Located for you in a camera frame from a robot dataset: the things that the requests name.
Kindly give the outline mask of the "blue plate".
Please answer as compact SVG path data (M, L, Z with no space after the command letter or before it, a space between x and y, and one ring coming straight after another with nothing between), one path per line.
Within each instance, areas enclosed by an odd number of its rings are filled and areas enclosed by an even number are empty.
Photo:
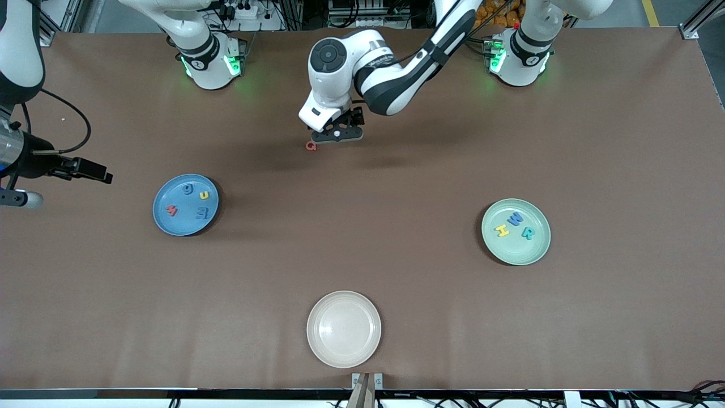
M194 192L184 195L181 186L194 184ZM199 198L201 191L208 190L212 196L207 201ZM206 230L220 214L221 197L219 190L212 181L201 174L181 174L167 181L156 193L152 204L152 216L156 226L171 236L192 236ZM178 207L176 216L170 217L165 207ZM208 207L209 217L206 220L196 219L197 207Z

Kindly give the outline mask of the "white power strip with plugs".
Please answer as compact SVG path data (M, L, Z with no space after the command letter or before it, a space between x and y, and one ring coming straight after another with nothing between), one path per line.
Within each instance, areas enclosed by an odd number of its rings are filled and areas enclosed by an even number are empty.
M258 0L218 0L218 15L225 21L256 20L259 15Z

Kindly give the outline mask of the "pile of orange bags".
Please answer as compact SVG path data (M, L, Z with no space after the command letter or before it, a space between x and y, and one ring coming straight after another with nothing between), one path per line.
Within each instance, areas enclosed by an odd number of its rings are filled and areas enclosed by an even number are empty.
M476 10L474 28L498 25L518 27L526 12L527 0L482 0Z

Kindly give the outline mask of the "green plate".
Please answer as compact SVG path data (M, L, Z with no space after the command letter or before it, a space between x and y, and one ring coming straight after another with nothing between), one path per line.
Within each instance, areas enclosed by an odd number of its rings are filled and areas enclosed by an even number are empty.
M513 212L523 216L524 221L520 226L513 227L507 222ZM507 225L510 235L497 237L494 228L502 224ZM524 227L532 227L536 231L533 240L522 237ZM480 232L490 253L513 266L531 265L541 260L552 242L551 225L541 209L517 198L501 199L491 204L482 217Z

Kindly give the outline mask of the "beige plate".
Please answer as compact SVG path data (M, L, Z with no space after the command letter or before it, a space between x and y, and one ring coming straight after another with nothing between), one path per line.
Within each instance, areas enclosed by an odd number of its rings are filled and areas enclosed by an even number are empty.
M313 305L306 321L306 338L315 357L325 365L357 367L378 349L381 316L365 295L352 290L331 292Z

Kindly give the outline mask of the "aluminium frame profile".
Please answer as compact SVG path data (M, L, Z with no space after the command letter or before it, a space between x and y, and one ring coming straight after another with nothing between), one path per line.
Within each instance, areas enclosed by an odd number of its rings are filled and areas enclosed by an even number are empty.
M40 0L40 44L49 47L57 32L70 32L77 0Z
M725 16L725 0L705 0L694 13L683 23L679 24L682 39L698 39L697 31L711 20Z

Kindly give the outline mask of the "small metal bracket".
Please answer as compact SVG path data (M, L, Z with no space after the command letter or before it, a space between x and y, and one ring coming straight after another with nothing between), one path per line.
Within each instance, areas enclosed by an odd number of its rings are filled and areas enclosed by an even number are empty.
M359 372L351 374L351 388L355 388L357 386L357 383L359 383L359 381L362 380L363 377L366 377L368 379L368 384L372 383L374 385L375 390L384 389L382 373L359 373Z

